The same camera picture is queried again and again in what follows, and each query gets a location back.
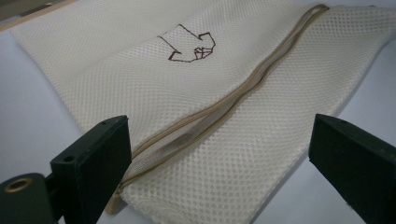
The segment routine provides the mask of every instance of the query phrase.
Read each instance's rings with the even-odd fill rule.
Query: wooden edge
[[[44,8],[44,9],[42,9],[42,10],[39,10],[39,11],[37,11],[37,12],[34,12],[34,13],[30,14],[30,15],[27,15],[27,16],[25,16],[25,17],[22,17],[22,18],[20,18],[20,19],[15,20],[15,21],[11,21],[11,22],[6,23],[6,24],[4,24],[4,25],[0,25],[0,32],[4,31],[4,30],[6,30],[6,29],[9,29],[9,28],[11,28],[11,27],[13,27],[13,26],[16,26],[16,25],[18,25],[18,24],[21,24],[21,23],[23,23],[23,22],[25,22],[25,21],[29,21],[29,20],[31,20],[31,19],[33,19],[33,18],[36,18],[36,17],[42,16],[42,15],[44,15],[44,14],[47,14],[47,13],[49,13],[49,12],[51,12],[51,11],[53,11],[53,10],[56,10],[56,9],[58,9],[58,8],[60,8],[60,7],[67,6],[67,5],[69,5],[69,4],[71,4],[71,3],[74,3],[74,2],[76,2],[76,1],[77,1],[77,0],[64,0],[63,2],[60,2],[60,3],[58,3],[58,4],[55,4],[55,5],[51,6],[51,7],[46,7],[46,8]]]

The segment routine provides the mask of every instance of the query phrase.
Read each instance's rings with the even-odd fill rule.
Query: mesh laundry bag
[[[248,223],[395,30],[374,7],[99,0],[12,33],[83,131],[129,116],[124,201],[158,223]]]

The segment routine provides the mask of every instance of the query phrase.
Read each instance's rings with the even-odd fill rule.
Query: white mesh fabric
[[[170,62],[168,58],[173,49],[156,36],[161,35],[168,42],[175,39],[180,45],[187,39],[184,36],[187,33],[178,36],[181,33],[177,23],[166,17],[169,12],[163,15],[163,21],[172,24],[168,33],[162,28],[154,29],[156,34],[147,35],[146,31],[135,29],[136,35],[147,39],[141,44],[132,41],[133,36],[129,36],[129,45],[123,38],[117,38],[115,43],[107,41],[112,31],[97,34],[94,29],[91,34],[88,22],[77,23],[78,29],[75,29],[73,22],[76,21],[70,16],[66,21],[57,19],[61,25],[53,24],[59,16],[55,13],[14,28],[13,34],[39,63],[83,131],[103,119],[126,114],[132,121],[130,133],[132,147],[135,147],[181,118],[213,105],[240,86],[311,7],[276,7],[272,1],[246,4],[233,0],[212,4],[182,22],[196,35],[210,32],[216,42],[212,55],[193,63]],[[64,11],[82,14],[82,8],[85,6],[68,7]],[[102,14],[110,18],[110,13]],[[94,15],[89,15],[90,20],[99,17]],[[55,27],[50,31],[41,30],[47,29],[41,28],[47,27],[47,23]],[[64,23],[70,23],[70,28],[65,29]],[[60,30],[62,37],[46,37],[58,33],[54,30]],[[86,42],[91,41],[94,44],[87,46]],[[111,50],[120,52],[107,56]]]
[[[237,89],[311,7],[80,1],[17,26],[13,34],[83,131],[126,114],[135,148]],[[123,199],[158,223],[249,222],[302,154],[315,113],[331,114],[345,101],[394,32],[395,20],[394,11],[379,8],[326,12],[226,123],[125,188]],[[209,32],[213,52],[190,63],[169,60],[175,45],[196,47],[189,32]],[[208,36],[203,39],[210,46]]]

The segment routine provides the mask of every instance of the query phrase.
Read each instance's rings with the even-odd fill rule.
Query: printed symbol
[[[174,50],[168,60],[175,62],[191,63],[204,59],[213,52],[216,46],[209,32],[195,35],[181,24],[174,31],[159,38]]]

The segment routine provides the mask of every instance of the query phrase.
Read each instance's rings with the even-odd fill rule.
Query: black outline drawing
[[[212,48],[208,49],[208,48],[204,48],[204,47],[198,47],[194,49],[194,54],[195,54],[195,59],[192,59],[190,61],[184,61],[184,60],[177,60],[177,59],[173,59],[174,56],[176,54],[183,54],[182,52],[178,51],[175,47],[173,47],[168,41],[166,41],[162,36],[158,36],[159,38],[161,38],[163,41],[165,41],[166,44],[168,44],[174,51],[172,52],[171,56],[168,58],[169,61],[174,61],[174,62],[183,62],[183,63],[191,63],[193,61],[196,60],[201,60],[206,58],[207,56],[209,56],[210,54],[213,53],[213,48],[216,46],[216,42],[213,39],[212,35],[209,32],[206,32],[204,34],[200,34],[200,35],[195,35],[193,34],[191,31],[189,31],[186,27],[184,27],[182,24],[179,24],[178,26],[182,27],[184,30],[186,30],[188,33],[190,33],[191,35],[195,36],[197,39],[202,40],[202,36],[204,35],[209,35],[209,37],[212,39],[213,42],[213,46]]]

